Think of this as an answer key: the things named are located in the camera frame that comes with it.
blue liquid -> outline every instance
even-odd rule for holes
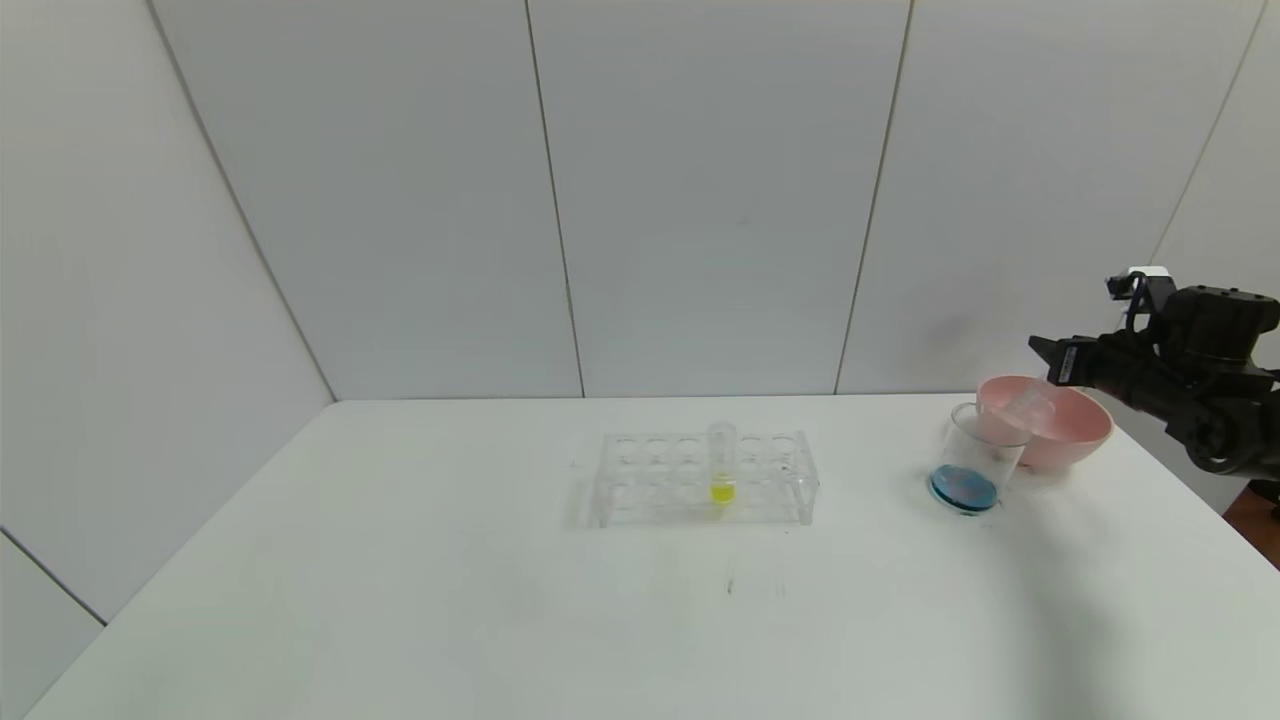
[[[969,468],[942,465],[929,474],[929,488],[961,512],[986,512],[996,506],[996,484]]]

bowl rim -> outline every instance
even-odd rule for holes
[[[978,386],[978,389],[974,391],[974,400],[978,402],[978,405],[983,404],[982,402],[982,388],[987,387],[988,383],[992,383],[992,382],[996,382],[996,380],[1000,380],[1000,379],[1005,379],[1005,378],[1019,378],[1019,379],[1027,379],[1027,380],[1041,379],[1041,378],[1036,378],[1033,375],[995,375],[995,377],[987,378],[986,380],[982,380],[982,383]],[[1088,393],[1080,391],[1079,388],[1069,387],[1069,386],[1055,386],[1055,387],[1057,387],[1060,391],[1069,389],[1069,391],[1074,392],[1075,395],[1083,397],[1084,400],[1089,401],[1091,404],[1093,404],[1093,406],[1097,407],[1098,410],[1102,410],[1102,414],[1107,419],[1107,432],[1102,433],[1101,437],[1094,438],[1094,439],[1056,439],[1056,438],[1042,436],[1042,434],[1039,434],[1039,433],[1037,433],[1037,432],[1033,430],[1032,432],[1032,441],[1042,439],[1042,441],[1048,441],[1048,442],[1057,443],[1057,445],[1064,445],[1064,446],[1094,445],[1094,443],[1106,442],[1116,432],[1116,419],[1111,415],[1111,411],[1107,410],[1105,405],[1102,405],[1101,402],[1098,402],[1093,397],[1089,397]]]

test tube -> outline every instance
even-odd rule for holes
[[[712,502],[733,502],[733,471],[736,469],[737,430],[732,423],[716,423],[707,428],[708,466],[712,475]]]

glass beaker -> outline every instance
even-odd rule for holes
[[[991,510],[1030,439],[1029,430],[983,411],[977,402],[956,405],[942,455],[929,473],[929,491],[966,515]]]

floor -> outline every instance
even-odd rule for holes
[[[1280,520],[1271,518],[1272,507],[1274,503],[1245,489],[1222,519],[1280,570]]]

